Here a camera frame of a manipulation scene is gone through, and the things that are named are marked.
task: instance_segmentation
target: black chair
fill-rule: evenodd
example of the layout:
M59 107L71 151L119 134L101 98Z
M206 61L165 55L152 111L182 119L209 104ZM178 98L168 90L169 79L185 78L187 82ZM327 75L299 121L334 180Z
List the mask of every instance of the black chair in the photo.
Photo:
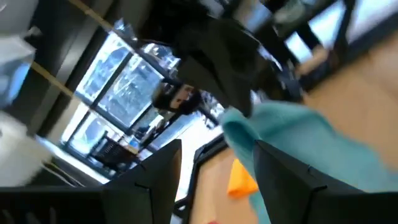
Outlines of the black chair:
M118 142L107 137L107 132L103 134L101 139L91 149L87 158L92 157L102 163L103 167L107 167L116 172L116 176L127 171L133 162L140 163L139 158Z

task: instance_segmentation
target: teal cloth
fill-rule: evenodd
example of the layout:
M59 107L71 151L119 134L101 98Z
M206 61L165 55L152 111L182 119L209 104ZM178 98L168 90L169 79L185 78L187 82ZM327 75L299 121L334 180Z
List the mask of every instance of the teal cloth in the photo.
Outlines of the teal cloth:
M336 132L319 113L305 106L270 101L245 118L230 108L220 118L225 140L253 178L252 149L260 139L314 168L366 192L398 190L398 178L365 144ZM250 197L259 223L269 218L259 192Z

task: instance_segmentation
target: desk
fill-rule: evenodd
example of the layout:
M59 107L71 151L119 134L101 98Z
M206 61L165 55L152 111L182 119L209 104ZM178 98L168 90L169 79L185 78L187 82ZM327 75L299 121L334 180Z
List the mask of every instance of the desk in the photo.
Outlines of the desk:
M325 80L304 103L398 169L398 33ZM247 198L232 200L226 195L234 158L226 149L201 166L190 223L257 223Z

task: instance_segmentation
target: orange object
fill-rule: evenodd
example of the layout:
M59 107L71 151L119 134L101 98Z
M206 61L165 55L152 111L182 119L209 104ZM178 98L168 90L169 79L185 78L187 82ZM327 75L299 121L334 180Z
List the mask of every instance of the orange object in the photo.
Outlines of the orange object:
M238 159L232 164L227 194L232 198L248 196L259 190L257 182L250 176Z

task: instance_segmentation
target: white object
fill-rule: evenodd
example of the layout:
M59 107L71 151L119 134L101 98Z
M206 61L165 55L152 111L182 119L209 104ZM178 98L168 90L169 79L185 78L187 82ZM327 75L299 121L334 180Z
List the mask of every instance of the white object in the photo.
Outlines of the white object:
M0 37L0 108L18 95L34 54L35 49L18 35Z
M49 161L52 153L26 135L27 128L0 111L0 187L23 186Z

